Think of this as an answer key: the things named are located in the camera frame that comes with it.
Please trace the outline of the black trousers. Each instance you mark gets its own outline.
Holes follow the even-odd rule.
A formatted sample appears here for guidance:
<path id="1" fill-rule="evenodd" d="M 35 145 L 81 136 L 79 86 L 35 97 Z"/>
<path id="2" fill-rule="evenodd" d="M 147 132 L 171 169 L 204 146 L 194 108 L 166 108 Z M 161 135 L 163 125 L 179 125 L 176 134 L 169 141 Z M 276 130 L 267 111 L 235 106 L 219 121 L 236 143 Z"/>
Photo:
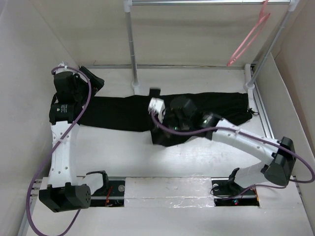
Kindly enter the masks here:
<path id="1" fill-rule="evenodd" d="M 201 114 L 213 112 L 235 125 L 241 125 L 259 114 L 248 108 L 246 93 L 171 94 L 162 95 L 161 99 L 169 108 L 170 104 L 180 97 L 190 99 Z M 160 129 L 153 128 L 152 119 L 148 114 L 150 100 L 149 95 L 133 95 L 124 98 L 93 97 L 78 124 L 131 132 L 150 131 L 153 144 L 164 147 L 179 145 L 189 140 L 189 136 L 169 135 Z"/>

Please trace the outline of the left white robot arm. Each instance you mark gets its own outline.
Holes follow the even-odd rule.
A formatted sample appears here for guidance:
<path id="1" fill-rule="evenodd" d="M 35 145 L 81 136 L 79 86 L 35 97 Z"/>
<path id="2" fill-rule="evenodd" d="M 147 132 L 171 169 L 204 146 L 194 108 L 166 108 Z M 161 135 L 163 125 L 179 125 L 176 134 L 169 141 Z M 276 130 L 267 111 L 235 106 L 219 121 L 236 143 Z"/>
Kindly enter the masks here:
<path id="1" fill-rule="evenodd" d="M 52 75 L 56 89 L 49 112 L 53 151 L 47 187 L 40 190 L 39 199 L 53 212 L 86 209 L 93 194 L 110 191 L 105 171 L 79 178 L 75 166 L 79 120 L 104 80 L 83 66 L 75 69 L 64 63 L 54 68 Z"/>

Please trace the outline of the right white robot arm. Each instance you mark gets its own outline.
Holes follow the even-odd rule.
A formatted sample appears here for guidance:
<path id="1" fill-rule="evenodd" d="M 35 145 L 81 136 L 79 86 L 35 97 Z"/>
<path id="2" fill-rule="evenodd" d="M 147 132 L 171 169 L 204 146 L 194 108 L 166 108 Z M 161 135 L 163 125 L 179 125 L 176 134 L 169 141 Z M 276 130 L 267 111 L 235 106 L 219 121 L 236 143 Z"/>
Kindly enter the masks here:
<path id="1" fill-rule="evenodd" d="M 269 141 L 259 138 L 221 116 L 198 108 L 185 95 L 162 97 L 160 89 L 152 88 L 149 97 L 153 144 L 172 147 L 190 139 L 204 138 L 237 148 L 260 160 L 247 168 L 235 168 L 227 180 L 215 184 L 212 188 L 215 196 L 230 199 L 251 188 L 263 187 L 266 181 L 277 189 L 289 184 L 296 161 L 291 139 L 283 137 Z"/>

